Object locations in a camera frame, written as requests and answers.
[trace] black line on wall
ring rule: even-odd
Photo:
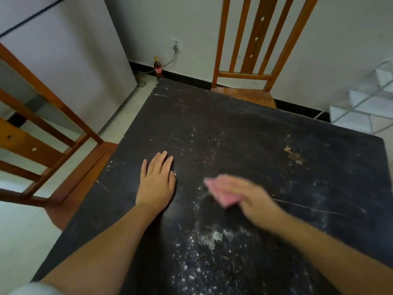
[[[143,64],[139,64],[139,63],[135,63],[135,62],[130,62],[130,66],[133,71],[150,72],[150,71],[154,70],[153,67],[146,66]],[[198,87],[198,88],[202,88],[202,89],[206,89],[206,90],[210,90],[210,88],[211,88],[211,82],[208,82],[208,81],[194,79],[192,77],[188,77],[188,76],[180,75],[180,74],[175,74],[173,72],[166,71],[166,70],[163,70],[162,74],[165,76],[165,78],[176,81],[176,82],[180,82],[183,84],[187,84],[190,86],[194,86],[194,87]],[[312,109],[309,107],[304,107],[302,105],[290,103],[287,101],[278,100],[278,99],[274,99],[274,100],[276,102],[277,109],[283,110],[286,112],[296,113],[298,115],[302,115],[302,116],[306,116],[306,117],[310,117],[310,118],[314,118],[320,112],[319,110]],[[317,118],[317,120],[330,122],[330,114],[327,112],[323,112]]]
[[[31,21],[32,19],[35,19],[37,16],[41,15],[45,11],[51,9],[52,7],[56,6],[57,4],[59,4],[59,3],[63,2],[63,1],[64,0],[57,0],[56,2],[52,3],[51,5],[48,5],[44,9],[42,9],[42,10],[38,11],[37,13],[33,14],[32,16],[28,17],[24,21],[22,21],[22,22],[16,24],[15,26],[9,28],[8,30],[4,31],[2,34],[0,34],[0,39],[3,38],[5,35],[11,33],[12,31],[18,29],[19,27],[23,26],[24,24],[26,24],[27,22]]]

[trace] dark wooden table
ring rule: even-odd
[[[393,267],[382,139],[161,79],[34,281],[134,206],[142,160],[163,150],[174,156],[175,195],[146,231],[121,294],[337,292],[297,250],[255,228],[238,207],[214,202],[202,179],[220,173],[313,208],[280,203]]]

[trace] pink rag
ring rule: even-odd
[[[209,192],[213,195],[215,200],[221,205],[222,208],[226,209],[229,206],[239,203],[242,200],[242,196],[238,193],[231,193],[223,191],[218,185],[225,185],[228,182],[227,175],[219,175],[216,178],[204,178],[203,182],[209,189]]]

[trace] sleeve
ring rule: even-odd
[[[52,286],[42,283],[30,283],[17,288],[9,295],[64,295]]]

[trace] wall socket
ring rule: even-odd
[[[176,44],[177,48],[179,49],[179,52],[183,51],[183,44],[182,44],[182,41],[180,39],[171,38],[171,42],[172,42],[172,47],[173,47],[174,44]]]

